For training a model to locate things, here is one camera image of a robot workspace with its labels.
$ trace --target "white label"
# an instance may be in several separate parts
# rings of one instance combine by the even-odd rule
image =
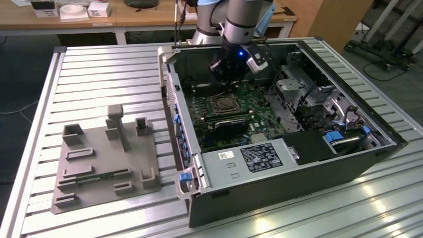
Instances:
[[[112,23],[94,23],[94,26],[111,26]]]
[[[234,156],[234,152],[232,151],[226,151],[226,152],[219,153],[219,158],[222,160],[228,159],[228,158],[234,158],[234,157],[235,156]]]

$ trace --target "gray carpet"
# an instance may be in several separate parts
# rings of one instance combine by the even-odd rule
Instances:
[[[368,11],[364,22],[374,24],[383,10]],[[391,13],[388,20],[380,27],[383,32],[390,22],[398,17],[396,13]],[[413,22],[407,21],[404,27],[399,30],[394,37],[394,42],[399,43],[402,36],[411,28]],[[170,33],[152,33],[132,35],[134,43],[168,41]],[[375,35],[371,42],[378,40],[380,35]],[[413,37],[407,47],[413,49],[423,39],[423,29],[418,31]],[[24,105],[38,100],[44,84],[44,78],[48,71],[51,56],[55,46],[60,46],[60,41],[56,36],[23,36],[10,37],[7,43],[0,45],[0,111],[14,111]],[[351,64],[362,70],[363,66],[379,59],[360,50],[344,52],[343,56]],[[421,65],[423,65],[423,56],[418,55]],[[368,67],[368,73],[376,77],[387,79],[402,73],[400,69],[394,69],[391,72],[384,72],[378,65]],[[423,124],[423,69],[418,66],[391,80],[390,82],[379,82],[371,80],[395,103],[406,110],[413,118]],[[30,119],[34,118],[36,105],[24,111]],[[19,167],[20,157],[27,141],[31,124],[20,116],[14,114],[10,116],[0,115],[0,219],[6,209],[11,183],[14,182],[15,174]]]

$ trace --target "wooden desk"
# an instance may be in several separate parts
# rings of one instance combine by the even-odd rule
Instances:
[[[0,0],[0,36],[58,35],[112,32],[119,45],[127,44],[126,32],[174,30],[174,0],[159,0],[158,8],[136,12],[123,0],[108,0],[112,7],[108,18],[92,17],[88,21],[60,22],[59,17],[38,18],[32,6],[18,7],[11,0]],[[288,37],[296,16],[274,15],[270,27],[279,28],[279,37]],[[182,29],[195,29],[196,21],[187,20]]]
[[[299,17],[290,37],[320,36],[342,52],[372,0],[283,0]]]

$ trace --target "slotted aluminum surface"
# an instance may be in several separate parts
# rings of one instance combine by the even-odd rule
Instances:
[[[68,48],[59,55],[55,94],[27,168],[22,202],[10,203],[14,224],[3,234],[28,237],[417,237],[423,234],[422,127],[386,98],[331,47],[304,38],[352,89],[375,108],[409,146],[354,182],[235,218],[190,229],[176,197],[175,162],[159,93],[156,49],[163,44]],[[123,121],[154,121],[160,192],[72,212],[50,212],[63,125],[104,125],[107,105],[122,103]]]

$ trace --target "white box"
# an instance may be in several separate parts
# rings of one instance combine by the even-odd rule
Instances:
[[[92,2],[88,7],[88,14],[92,17],[108,17],[111,7],[107,2]]]
[[[32,8],[38,17],[59,16],[58,5],[51,1],[32,1]]]
[[[355,40],[358,42],[362,42],[368,30],[370,30],[368,26],[366,26],[363,23],[359,23],[350,40]]]
[[[68,4],[60,7],[60,21],[72,22],[72,21],[88,21],[87,8],[76,5]]]

